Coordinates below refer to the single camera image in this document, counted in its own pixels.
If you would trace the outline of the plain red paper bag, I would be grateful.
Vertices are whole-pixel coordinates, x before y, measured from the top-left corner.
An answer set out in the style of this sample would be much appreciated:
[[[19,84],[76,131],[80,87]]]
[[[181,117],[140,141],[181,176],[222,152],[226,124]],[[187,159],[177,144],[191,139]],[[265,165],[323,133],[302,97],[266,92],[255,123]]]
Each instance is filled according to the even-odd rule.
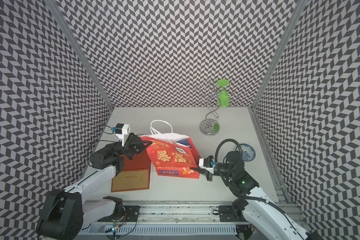
[[[146,150],[134,155],[132,160],[124,156],[124,168],[112,179],[111,192],[147,190],[150,188],[151,160]]]

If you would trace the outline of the red printed paper bag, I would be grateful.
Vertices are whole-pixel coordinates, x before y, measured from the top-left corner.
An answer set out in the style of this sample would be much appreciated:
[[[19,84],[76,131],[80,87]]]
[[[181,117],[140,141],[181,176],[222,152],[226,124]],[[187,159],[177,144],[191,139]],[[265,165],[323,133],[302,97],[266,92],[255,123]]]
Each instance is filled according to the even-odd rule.
[[[152,141],[147,148],[148,156],[159,176],[198,179],[199,173],[189,174],[189,168],[198,168],[201,158],[196,146],[187,135],[173,132],[161,133],[150,125],[151,133],[142,135],[142,140]]]

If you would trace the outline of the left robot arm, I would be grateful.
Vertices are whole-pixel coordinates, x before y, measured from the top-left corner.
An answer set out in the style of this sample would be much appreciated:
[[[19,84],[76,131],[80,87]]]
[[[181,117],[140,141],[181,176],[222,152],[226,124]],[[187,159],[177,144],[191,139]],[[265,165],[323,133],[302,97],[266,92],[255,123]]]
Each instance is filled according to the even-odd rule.
[[[122,172],[125,159],[133,160],[134,155],[152,144],[131,133],[128,125],[123,125],[120,132],[125,140],[109,141],[91,154],[93,173],[62,190],[55,189],[47,194],[36,227],[38,236],[72,240],[82,228],[101,219],[118,221],[127,218],[120,198],[107,196],[97,201],[89,200],[97,189]]]

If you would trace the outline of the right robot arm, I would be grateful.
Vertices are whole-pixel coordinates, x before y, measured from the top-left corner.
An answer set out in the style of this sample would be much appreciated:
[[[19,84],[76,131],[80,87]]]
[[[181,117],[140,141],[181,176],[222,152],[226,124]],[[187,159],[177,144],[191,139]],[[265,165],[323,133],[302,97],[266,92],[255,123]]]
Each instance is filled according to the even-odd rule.
[[[277,206],[245,170],[243,149],[234,139],[225,139],[213,156],[199,160],[193,171],[212,181],[221,177],[224,185],[236,197],[230,214],[245,220],[260,230],[269,240],[320,240],[316,232],[309,232]]]

